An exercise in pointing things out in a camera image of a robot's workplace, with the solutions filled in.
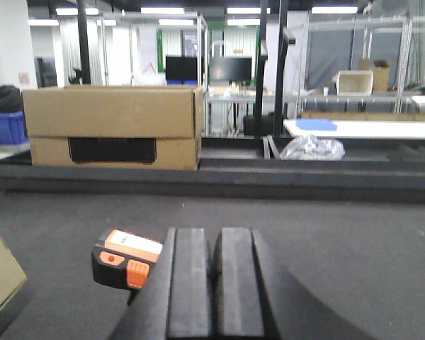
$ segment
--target black monitor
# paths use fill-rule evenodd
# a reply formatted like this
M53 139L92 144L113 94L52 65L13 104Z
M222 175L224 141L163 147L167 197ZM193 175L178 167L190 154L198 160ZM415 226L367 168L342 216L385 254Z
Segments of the black monitor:
M210 79L222 81L251 81L252 58L214 57L210 63Z
M166 80L197 80L197 57L165 57Z

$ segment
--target white table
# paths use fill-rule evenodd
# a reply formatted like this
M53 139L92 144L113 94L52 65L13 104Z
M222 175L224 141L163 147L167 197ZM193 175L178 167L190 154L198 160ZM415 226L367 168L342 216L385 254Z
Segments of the white table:
M373 140L425 140L425 122L368 122L333 120L335 131L302 130L296 120L284 120L283 124L293 136L356 138Z

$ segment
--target black pole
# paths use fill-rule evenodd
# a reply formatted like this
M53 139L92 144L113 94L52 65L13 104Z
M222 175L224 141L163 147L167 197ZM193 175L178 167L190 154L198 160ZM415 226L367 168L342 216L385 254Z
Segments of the black pole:
M86 14L84 0L77 0L77 23L79 26L80 62L82 68L82 83L91 84L90 55L88 49L88 34L86 31Z
M266 44L266 24L268 7L268 0L261 0L260 8L260 36L258 43L258 69L256 71L256 98L255 98L255 112L254 112L254 135L255 137L261 136L261 112L263 110L263 86L264 86L264 66L267 59L267 51L261 50L261 44Z
M288 0L280 0L278 15L278 60L276 77L276 105L274 108L274 135L282 133L283 126L283 73L285 71L285 60L288 49L288 42L283 37L283 29L287 26Z

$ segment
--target black platform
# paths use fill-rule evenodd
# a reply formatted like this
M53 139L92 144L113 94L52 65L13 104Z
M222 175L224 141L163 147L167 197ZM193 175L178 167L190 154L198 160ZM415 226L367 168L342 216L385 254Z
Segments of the black platform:
M341 161L286 161L291 138L204 138L197 171L32 166L0 160L0 190L425 203L424 140L342 140Z

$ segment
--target computer desk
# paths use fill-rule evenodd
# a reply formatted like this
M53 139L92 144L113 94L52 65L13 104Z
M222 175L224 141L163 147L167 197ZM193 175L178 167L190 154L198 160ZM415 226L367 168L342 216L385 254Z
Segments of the computer desk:
M263 94L263 103L274 103L276 97L272 93ZM249 107L253 105L256 100L256 94L254 91L240 91L239 93L232 93L230 96L224 95L210 95L209 93L205 96L206 104L206 118L205 118L205 131L208 135L211 135L212 117L214 103L228 103L232 104L233 107L233 128L237 128L237 116L239 112L239 106L246 105L246 115L249 114Z
M353 138L371 140L425 140L425 122L369 122L333 120L337 129L303 130L296 120L284 120L283 125L293 136L315 135L317 137Z

